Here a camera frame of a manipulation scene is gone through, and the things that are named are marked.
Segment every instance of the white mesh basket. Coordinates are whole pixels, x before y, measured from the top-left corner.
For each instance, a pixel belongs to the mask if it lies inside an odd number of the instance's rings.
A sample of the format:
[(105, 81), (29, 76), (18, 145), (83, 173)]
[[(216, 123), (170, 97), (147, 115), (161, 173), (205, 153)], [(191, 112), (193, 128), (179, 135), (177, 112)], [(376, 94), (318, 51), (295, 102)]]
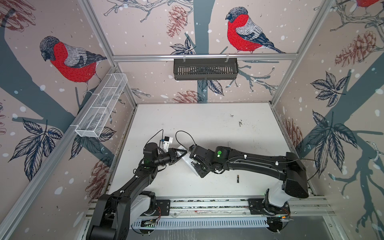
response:
[(100, 136), (126, 84), (125, 74), (111, 74), (75, 130), (80, 137)]

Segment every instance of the dark gray hanging shelf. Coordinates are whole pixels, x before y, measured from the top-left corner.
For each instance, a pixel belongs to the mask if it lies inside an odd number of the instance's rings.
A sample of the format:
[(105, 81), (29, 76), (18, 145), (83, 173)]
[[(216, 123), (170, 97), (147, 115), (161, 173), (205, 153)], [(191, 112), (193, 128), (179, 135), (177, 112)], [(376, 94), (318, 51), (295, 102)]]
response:
[(239, 73), (237, 58), (174, 59), (175, 80), (233, 80)]

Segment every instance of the wire mesh basket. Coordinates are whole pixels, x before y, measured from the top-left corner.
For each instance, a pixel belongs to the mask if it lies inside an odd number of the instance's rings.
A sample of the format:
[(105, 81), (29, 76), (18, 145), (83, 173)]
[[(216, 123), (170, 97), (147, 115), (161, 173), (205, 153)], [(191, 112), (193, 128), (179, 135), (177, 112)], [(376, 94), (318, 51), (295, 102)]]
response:
[(174, 59), (175, 80), (233, 80), (238, 72), (237, 58)]
[(100, 136), (126, 84), (125, 74), (111, 74), (75, 130), (80, 137)]

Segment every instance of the bird head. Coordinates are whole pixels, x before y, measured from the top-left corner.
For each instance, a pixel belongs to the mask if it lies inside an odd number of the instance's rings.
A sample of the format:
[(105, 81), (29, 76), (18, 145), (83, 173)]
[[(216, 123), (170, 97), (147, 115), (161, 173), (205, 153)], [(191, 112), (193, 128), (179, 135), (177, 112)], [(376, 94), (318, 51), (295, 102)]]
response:
[(48, 59), (51, 61), (56, 60), (53, 48), (59, 42), (60, 41), (53, 36), (48, 36), (42, 40), (42, 42), (40, 43), (40, 51), (44, 61)]
[(229, 11), (225, 19), (233, 23), (234, 20), (242, 14), (245, 14), (245, 15), (248, 14), (248, 11), (245, 9), (245, 7), (235, 7)]

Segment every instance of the table surface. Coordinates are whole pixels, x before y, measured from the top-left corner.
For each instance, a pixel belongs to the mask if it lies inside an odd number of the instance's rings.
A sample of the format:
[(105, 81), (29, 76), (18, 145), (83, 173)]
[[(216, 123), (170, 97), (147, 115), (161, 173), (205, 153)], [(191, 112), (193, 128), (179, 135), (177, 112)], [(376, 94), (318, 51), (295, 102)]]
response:
[[(180, 145), (175, 139), (178, 130), (192, 135), (197, 145), (215, 150), (226, 146), (253, 154), (279, 156), (289, 152), (276, 119), (267, 103), (210, 104), (140, 104), (116, 168), (110, 192), (122, 187), (133, 177), (143, 157), (145, 143), (160, 129), (173, 137), (170, 147)], [(151, 142), (159, 143), (161, 133)], [(192, 139), (183, 132), (177, 139), (189, 147)], [(230, 170), (223, 174), (209, 173), (197, 177), (180, 160), (159, 172), (145, 188), (158, 197), (213, 197), (264, 195), (277, 179), (255, 172)]]

